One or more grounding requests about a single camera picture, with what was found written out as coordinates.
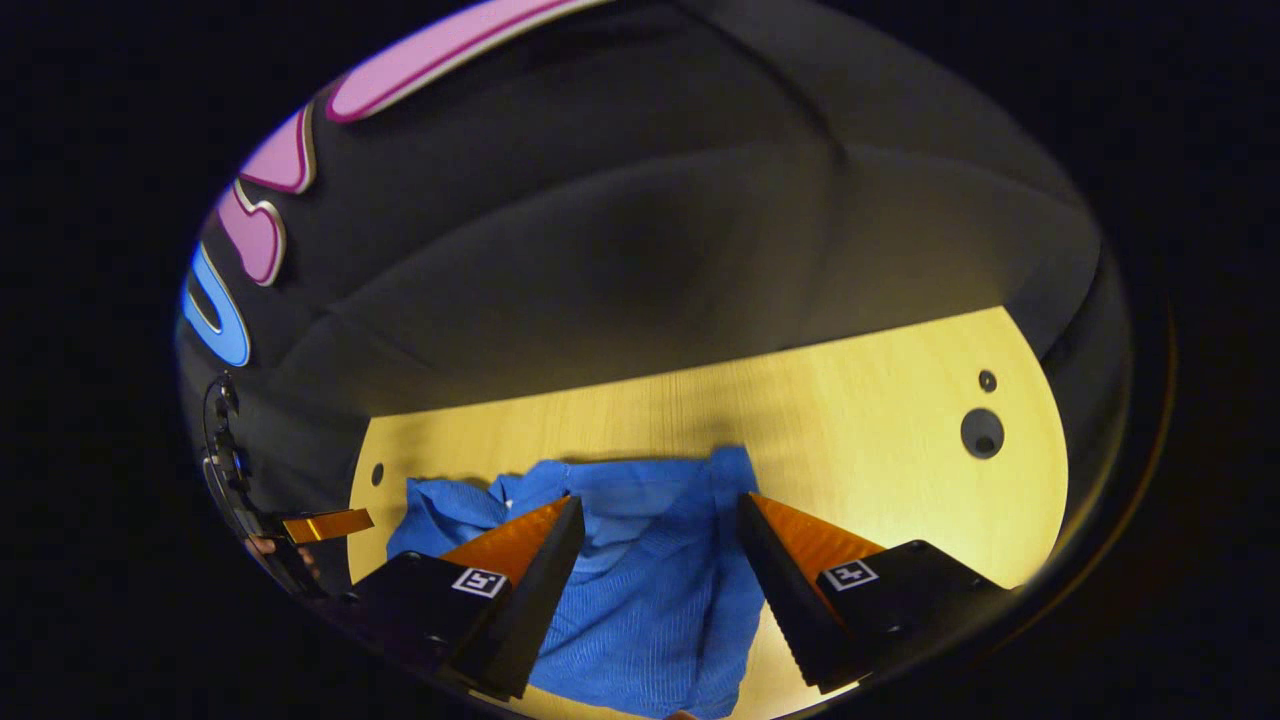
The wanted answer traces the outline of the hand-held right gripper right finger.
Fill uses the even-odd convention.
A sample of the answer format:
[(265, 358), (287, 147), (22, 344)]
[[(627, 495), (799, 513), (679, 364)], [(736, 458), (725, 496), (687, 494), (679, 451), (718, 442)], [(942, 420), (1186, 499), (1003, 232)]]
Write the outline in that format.
[(832, 692), (941, 652), (1011, 591), (940, 547), (884, 547), (759, 493), (740, 495), (739, 543), (803, 680)]

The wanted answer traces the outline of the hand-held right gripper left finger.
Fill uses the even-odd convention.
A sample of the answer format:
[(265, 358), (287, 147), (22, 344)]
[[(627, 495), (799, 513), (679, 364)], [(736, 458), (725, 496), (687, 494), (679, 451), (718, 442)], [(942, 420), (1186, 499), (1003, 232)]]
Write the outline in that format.
[(340, 628), (426, 682), (521, 698), (584, 541), (566, 495), (440, 557), (398, 553), (340, 596)]

